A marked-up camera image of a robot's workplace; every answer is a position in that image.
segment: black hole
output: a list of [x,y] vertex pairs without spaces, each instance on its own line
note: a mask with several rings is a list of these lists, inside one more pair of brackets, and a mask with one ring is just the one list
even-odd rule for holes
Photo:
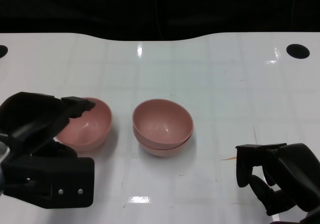
[[297,59],[305,59],[310,55],[308,48],[300,44],[288,45],[286,52],[293,58]]
[[0,45],[0,58],[3,58],[8,53],[8,47]]

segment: stacked bowls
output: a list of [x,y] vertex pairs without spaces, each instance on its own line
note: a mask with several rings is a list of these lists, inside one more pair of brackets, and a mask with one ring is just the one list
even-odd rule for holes
[[133,111],[132,122],[140,146],[158,157],[180,153],[194,130],[189,112],[165,99],[151,99],[139,104]]

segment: white table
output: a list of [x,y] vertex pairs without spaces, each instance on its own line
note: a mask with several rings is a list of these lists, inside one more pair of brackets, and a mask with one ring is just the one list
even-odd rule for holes
[[[286,52],[310,50],[307,59]],[[182,41],[112,41],[72,33],[0,34],[0,103],[20,92],[102,99],[113,131],[95,159],[89,208],[46,210],[2,195],[5,224],[269,224],[236,182],[243,144],[305,143],[320,157],[320,33],[219,33]],[[192,143],[161,159],[141,150],[132,111],[163,98],[194,120]],[[254,172],[262,177],[262,170]]]

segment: bowl rim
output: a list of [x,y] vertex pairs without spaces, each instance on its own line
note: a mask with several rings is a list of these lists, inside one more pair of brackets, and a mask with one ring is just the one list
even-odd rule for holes
[[110,112],[110,125],[109,127],[106,129],[106,132],[104,132],[102,135],[98,136],[94,141],[90,141],[90,142],[87,142],[85,144],[82,144],[82,145],[74,145],[74,144],[70,144],[70,143],[67,143],[67,142],[62,142],[60,138],[58,138],[59,134],[62,132],[60,131],[56,136],[55,138],[62,144],[64,145],[67,145],[67,146],[70,146],[70,147],[84,147],[84,146],[91,146],[93,143],[96,143],[98,142],[101,138],[104,138],[104,136],[107,136],[108,133],[110,132],[111,130],[111,127],[112,127],[112,121],[113,121],[113,115],[112,115],[112,111],[111,111],[111,108],[108,106],[107,103],[105,103],[103,100],[101,99],[98,99],[98,98],[95,98],[95,97],[82,97],[83,99],[87,99],[87,100],[93,100],[93,101],[98,101],[98,102],[101,102],[103,103],[109,110]]
[[[139,129],[137,128],[136,124],[135,124],[135,119],[134,119],[134,116],[135,116],[135,113],[136,113],[136,110],[138,107],[140,107],[142,104],[144,103],[147,103],[147,102],[150,102],[150,101],[165,101],[165,102],[169,102],[169,103],[173,103],[175,105],[178,105],[179,107],[181,107],[183,110],[186,111],[186,113],[188,114],[188,116],[190,117],[191,119],[191,123],[192,123],[192,128],[191,128],[191,131],[190,133],[183,139],[181,139],[180,141],[175,141],[175,142],[158,142],[156,140],[152,140],[148,137],[146,137],[145,135],[143,135]],[[173,144],[177,144],[177,143],[180,143],[182,142],[182,144],[192,135],[192,133],[194,132],[194,120],[192,119],[192,116],[191,114],[187,111],[187,109],[185,109],[182,105],[172,101],[172,100],[167,100],[167,99],[159,99],[159,98],[155,98],[155,99],[149,99],[149,100],[145,100],[143,102],[141,102],[139,105],[137,105],[132,113],[132,123],[133,123],[133,127],[134,129],[140,134],[142,135],[144,138],[146,138],[147,140],[151,141],[151,142],[154,142],[154,143],[159,143],[159,144],[164,144],[164,145],[173,145]]]
[[139,144],[143,145],[144,147],[146,147],[147,149],[151,149],[151,150],[154,150],[154,151],[171,151],[173,149],[176,149],[176,148],[180,148],[182,145],[185,145],[187,143],[187,141],[189,140],[189,138],[187,140],[185,140],[183,143],[181,143],[180,145],[176,146],[176,147],[173,147],[173,148],[170,148],[170,149],[156,149],[156,148],[152,148],[146,144],[144,144],[140,139],[136,138],[137,141],[139,142]]

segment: bowl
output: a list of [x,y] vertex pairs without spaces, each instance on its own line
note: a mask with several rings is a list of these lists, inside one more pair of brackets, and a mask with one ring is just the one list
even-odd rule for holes
[[159,150],[159,149],[153,149],[145,144],[143,144],[139,139],[137,141],[140,144],[140,147],[145,150],[147,153],[150,153],[151,155],[161,157],[161,158],[170,158],[173,156],[178,155],[186,146],[187,146],[187,141],[184,143],[180,144],[179,146],[168,149],[168,150]]
[[168,150],[180,146],[192,134],[194,122],[181,105],[165,99],[139,104],[132,115],[133,133],[145,146]]
[[70,118],[70,123],[56,136],[57,140],[77,152],[89,151],[102,145],[111,130],[112,112],[97,98],[84,97],[95,102],[95,107],[84,111],[81,117]]

